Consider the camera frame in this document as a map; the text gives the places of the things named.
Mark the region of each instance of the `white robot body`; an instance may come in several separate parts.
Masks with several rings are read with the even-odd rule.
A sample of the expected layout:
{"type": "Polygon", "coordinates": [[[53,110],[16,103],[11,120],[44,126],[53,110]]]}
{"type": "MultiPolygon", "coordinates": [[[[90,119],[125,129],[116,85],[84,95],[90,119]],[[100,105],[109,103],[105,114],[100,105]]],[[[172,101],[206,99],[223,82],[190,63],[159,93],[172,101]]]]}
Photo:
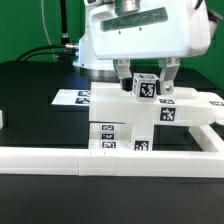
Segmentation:
{"type": "Polygon", "coordinates": [[[205,2],[140,1],[140,10],[118,16],[114,4],[95,7],[89,15],[98,59],[190,57],[204,54],[211,41],[205,2]]]}

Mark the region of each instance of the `screw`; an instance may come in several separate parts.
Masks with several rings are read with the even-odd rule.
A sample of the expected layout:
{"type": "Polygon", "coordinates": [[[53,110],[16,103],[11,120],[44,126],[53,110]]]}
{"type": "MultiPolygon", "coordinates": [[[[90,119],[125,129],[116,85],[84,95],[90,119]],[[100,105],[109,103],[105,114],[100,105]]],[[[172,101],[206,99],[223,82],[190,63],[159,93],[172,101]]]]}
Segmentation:
{"type": "Polygon", "coordinates": [[[171,86],[165,86],[165,90],[166,90],[167,92],[170,92],[170,91],[171,91],[171,89],[172,89],[172,87],[171,87],[171,86]]]}

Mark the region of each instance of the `white block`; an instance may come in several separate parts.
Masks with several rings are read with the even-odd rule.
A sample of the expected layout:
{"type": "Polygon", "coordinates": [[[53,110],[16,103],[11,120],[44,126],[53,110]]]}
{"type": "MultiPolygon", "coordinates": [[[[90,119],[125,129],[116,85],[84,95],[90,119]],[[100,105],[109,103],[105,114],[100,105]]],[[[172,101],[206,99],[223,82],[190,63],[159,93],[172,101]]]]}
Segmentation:
{"type": "Polygon", "coordinates": [[[90,139],[101,140],[129,140],[131,139],[131,125],[128,124],[90,124],[90,139]]]}
{"type": "Polygon", "coordinates": [[[89,140],[90,150],[119,150],[119,151],[130,151],[131,143],[125,140],[115,141],[102,141],[101,139],[90,139],[89,140]]]}
{"type": "Polygon", "coordinates": [[[115,176],[116,155],[113,152],[91,150],[79,158],[80,176],[115,176]]]}
{"type": "Polygon", "coordinates": [[[0,147],[0,173],[78,175],[81,151],[0,147]]]}
{"type": "Polygon", "coordinates": [[[2,111],[0,110],[0,129],[3,127],[3,116],[2,111]]]}

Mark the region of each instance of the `cable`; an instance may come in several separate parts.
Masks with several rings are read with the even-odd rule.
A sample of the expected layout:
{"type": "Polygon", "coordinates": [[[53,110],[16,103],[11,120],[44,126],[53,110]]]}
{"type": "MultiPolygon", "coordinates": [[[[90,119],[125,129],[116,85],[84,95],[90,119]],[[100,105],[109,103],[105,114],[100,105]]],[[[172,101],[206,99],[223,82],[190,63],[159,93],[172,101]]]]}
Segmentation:
{"type": "Polygon", "coordinates": [[[42,53],[35,53],[35,54],[31,54],[30,56],[28,56],[27,58],[24,59],[24,61],[28,61],[30,58],[35,57],[35,56],[40,56],[40,55],[73,55],[71,53],[66,53],[66,52],[42,52],[42,53]]]}
{"type": "Polygon", "coordinates": [[[197,10],[201,6],[202,2],[203,0],[198,0],[198,3],[195,6],[195,10],[197,10]]]}
{"type": "Polygon", "coordinates": [[[23,59],[24,57],[28,56],[29,54],[32,54],[36,51],[42,51],[42,50],[48,50],[48,49],[57,49],[57,48],[65,48],[65,45],[51,45],[51,46],[43,46],[43,47],[37,47],[34,48],[32,50],[29,50],[25,53],[23,53],[22,55],[20,55],[16,61],[21,61],[21,59],[23,59]]]}
{"type": "Polygon", "coordinates": [[[47,25],[46,25],[46,20],[45,20],[45,10],[44,9],[45,9],[44,0],[41,0],[42,23],[43,23],[43,27],[44,27],[45,36],[47,38],[47,42],[48,42],[48,44],[50,46],[50,45],[52,45],[52,43],[51,43],[51,39],[50,39],[48,30],[47,30],[47,25]]]}

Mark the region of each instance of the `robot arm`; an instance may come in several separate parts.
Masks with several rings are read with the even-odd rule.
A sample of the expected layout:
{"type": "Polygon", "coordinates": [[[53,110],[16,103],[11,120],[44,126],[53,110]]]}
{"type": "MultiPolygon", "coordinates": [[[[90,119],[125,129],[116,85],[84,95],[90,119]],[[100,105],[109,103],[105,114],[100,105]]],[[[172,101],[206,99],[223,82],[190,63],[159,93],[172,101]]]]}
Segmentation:
{"type": "Polygon", "coordinates": [[[201,0],[84,0],[94,55],[131,77],[130,59],[159,59],[159,93],[172,94],[179,59],[206,53],[222,17],[201,0]]]}

